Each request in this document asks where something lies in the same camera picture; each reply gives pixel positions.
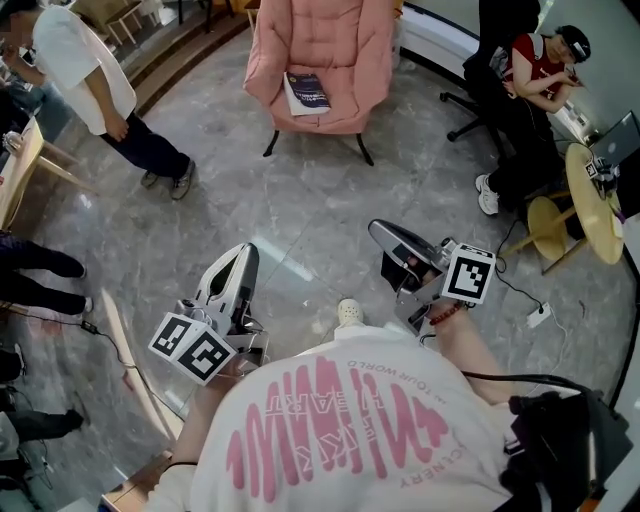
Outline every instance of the pink armchair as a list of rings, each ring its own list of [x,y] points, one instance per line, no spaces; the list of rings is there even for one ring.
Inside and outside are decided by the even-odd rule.
[[[357,134],[362,142],[371,109],[389,93],[393,0],[262,0],[249,57],[246,91],[271,112],[280,130]],[[315,73],[327,94],[326,114],[293,117],[283,88],[285,71]]]

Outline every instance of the yellow round table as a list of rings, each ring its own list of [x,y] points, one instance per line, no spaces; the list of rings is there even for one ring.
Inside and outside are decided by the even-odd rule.
[[[624,239],[615,232],[616,219],[610,203],[600,198],[587,174],[586,165],[591,156],[591,150],[582,144],[569,146],[565,159],[569,192],[553,194],[551,197],[571,195],[573,206],[561,213],[550,198],[535,198],[527,214],[530,235],[502,252],[500,256],[507,257],[526,245],[534,243],[544,257],[555,261],[542,272],[543,275],[566,262],[587,243],[605,263],[613,265],[620,260]],[[565,253],[567,240],[565,221],[573,215],[578,216],[585,238]]]

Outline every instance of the white marker cube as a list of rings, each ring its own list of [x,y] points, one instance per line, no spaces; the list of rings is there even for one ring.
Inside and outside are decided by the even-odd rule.
[[[496,267],[496,255],[467,244],[460,244],[451,255],[442,295],[482,304]]]
[[[237,351],[204,322],[167,313],[153,335],[149,350],[204,386]]]

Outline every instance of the bracelet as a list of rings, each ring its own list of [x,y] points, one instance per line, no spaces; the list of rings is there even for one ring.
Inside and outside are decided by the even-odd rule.
[[[447,318],[455,315],[458,311],[460,311],[462,309],[462,303],[461,302],[457,302],[456,304],[454,304],[454,306],[449,309],[448,311],[445,311],[444,313],[442,313],[441,315],[435,317],[434,319],[432,319],[429,322],[429,325],[438,325],[441,322],[444,322]]]

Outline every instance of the book on chair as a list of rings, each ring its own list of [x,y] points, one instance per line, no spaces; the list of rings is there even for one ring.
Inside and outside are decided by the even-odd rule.
[[[292,116],[318,115],[331,110],[322,84],[314,74],[285,72],[284,92]]]

